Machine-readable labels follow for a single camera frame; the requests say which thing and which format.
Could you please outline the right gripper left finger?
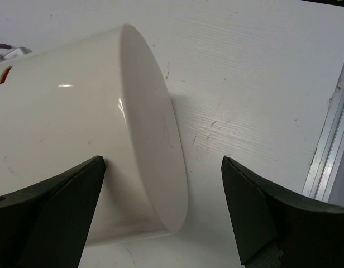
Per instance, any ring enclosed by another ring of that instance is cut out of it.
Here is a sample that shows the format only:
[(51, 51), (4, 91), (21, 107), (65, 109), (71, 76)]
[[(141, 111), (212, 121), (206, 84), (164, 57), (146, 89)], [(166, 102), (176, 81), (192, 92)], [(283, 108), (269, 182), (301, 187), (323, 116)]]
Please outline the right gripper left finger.
[(78, 267), (103, 185), (95, 156), (0, 196), (0, 267)]

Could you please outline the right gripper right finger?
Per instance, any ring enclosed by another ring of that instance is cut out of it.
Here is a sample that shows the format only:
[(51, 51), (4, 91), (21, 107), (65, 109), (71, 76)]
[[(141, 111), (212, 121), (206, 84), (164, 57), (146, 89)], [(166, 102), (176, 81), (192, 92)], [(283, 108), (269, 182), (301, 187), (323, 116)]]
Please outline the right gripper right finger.
[(221, 166), (245, 267), (344, 267), (344, 207), (273, 183), (230, 157)]

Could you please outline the white cylindrical drawer cabinet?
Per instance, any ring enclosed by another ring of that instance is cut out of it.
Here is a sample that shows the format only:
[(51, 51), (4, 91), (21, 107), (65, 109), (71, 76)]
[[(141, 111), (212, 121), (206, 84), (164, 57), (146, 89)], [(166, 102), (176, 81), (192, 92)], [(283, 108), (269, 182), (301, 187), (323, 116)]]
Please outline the white cylindrical drawer cabinet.
[(106, 163), (87, 242), (173, 235), (188, 210), (173, 104), (129, 24), (0, 63), (0, 195)]

